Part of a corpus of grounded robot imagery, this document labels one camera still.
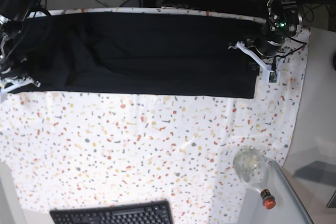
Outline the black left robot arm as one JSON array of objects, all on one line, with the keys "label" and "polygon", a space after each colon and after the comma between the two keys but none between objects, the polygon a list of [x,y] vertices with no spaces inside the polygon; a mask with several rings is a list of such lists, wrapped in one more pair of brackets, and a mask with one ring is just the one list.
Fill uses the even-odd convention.
[{"label": "black left robot arm", "polygon": [[243,39],[243,45],[260,58],[285,58],[294,50],[285,47],[286,39],[294,39],[302,23],[296,0],[232,0],[233,10],[240,15],[262,19],[258,35]]}]

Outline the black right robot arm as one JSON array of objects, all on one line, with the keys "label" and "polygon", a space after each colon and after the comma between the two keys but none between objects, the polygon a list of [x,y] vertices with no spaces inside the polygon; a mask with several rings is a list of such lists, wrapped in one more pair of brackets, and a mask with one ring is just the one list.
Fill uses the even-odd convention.
[{"label": "black right robot arm", "polygon": [[[37,44],[27,49],[19,49],[24,39],[33,31],[30,19],[37,14],[46,17],[46,28]],[[1,0],[1,91],[12,90],[34,85],[40,82],[31,77],[21,65],[27,60],[26,54],[34,51],[47,42],[52,28],[51,14],[41,5],[41,0]]]}]

